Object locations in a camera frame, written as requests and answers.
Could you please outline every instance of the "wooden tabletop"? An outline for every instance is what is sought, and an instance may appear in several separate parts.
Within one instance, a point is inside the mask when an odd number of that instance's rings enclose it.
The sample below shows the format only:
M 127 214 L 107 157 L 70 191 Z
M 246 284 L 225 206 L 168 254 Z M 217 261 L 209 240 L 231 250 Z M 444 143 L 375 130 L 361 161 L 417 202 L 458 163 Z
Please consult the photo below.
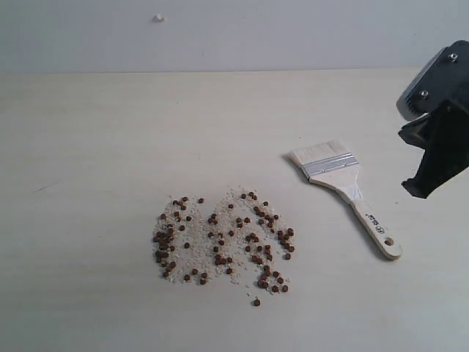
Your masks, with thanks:
M 400 183 L 417 70 L 0 76 L 0 350 L 466 351 L 469 172 L 429 199 Z M 404 254 L 284 155 L 339 139 Z M 288 294 L 171 284 L 152 259 L 171 197 L 256 189 L 295 228 Z

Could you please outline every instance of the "white wall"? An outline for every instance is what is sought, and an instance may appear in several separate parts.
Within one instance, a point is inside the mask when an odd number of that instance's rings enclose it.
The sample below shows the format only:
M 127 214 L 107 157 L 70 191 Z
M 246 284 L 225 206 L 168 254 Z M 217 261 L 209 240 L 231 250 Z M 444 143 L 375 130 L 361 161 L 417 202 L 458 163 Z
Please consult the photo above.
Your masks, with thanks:
M 469 39 L 468 14 L 468 0 L 0 0 L 0 72 L 422 65 Z

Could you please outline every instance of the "metal screw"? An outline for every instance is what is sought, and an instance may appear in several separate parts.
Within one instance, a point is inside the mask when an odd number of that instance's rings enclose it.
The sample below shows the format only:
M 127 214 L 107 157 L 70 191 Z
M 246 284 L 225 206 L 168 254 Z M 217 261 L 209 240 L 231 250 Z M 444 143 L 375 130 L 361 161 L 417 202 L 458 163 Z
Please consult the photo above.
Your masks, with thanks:
M 420 98 L 422 99 L 426 99 L 428 97 L 428 90 L 422 90 L 419 95 L 420 95 Z
M 457 60 L 457 54 L 456 53 L 452 53 L 448 56 L 448 58 L 451 60 L 451 62 L 456 62 Z

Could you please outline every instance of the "paintbrush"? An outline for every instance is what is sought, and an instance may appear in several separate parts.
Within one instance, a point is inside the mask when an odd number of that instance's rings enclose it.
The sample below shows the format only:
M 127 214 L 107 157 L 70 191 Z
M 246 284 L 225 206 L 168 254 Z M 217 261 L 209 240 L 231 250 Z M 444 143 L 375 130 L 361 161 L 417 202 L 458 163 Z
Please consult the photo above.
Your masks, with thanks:
M 389 259 L 402 255 L 402 247 L 390 236 L 363 199 L 357 178 L 360 164 L 339 141 L 329 141 L 299 150 L 289 158 L 304 172 L 309 182 L 337 192 L 349 204 L 380 251 Z

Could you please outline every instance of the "table surface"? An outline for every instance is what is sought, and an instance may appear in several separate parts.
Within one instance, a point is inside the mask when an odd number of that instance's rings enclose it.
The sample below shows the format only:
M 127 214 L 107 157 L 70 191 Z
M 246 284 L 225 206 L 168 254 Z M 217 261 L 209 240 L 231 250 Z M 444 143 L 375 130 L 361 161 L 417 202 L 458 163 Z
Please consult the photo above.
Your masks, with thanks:
M 0 76 L 0 350 L 466 351 L 469 173 L 400 186 L 415 69 Z M 384 260 L 285 153 L 343 141 L 404 249 Z M 288 294 L 171 284 L 152 259 L 170 196 L 256 189 L 296 230 Z

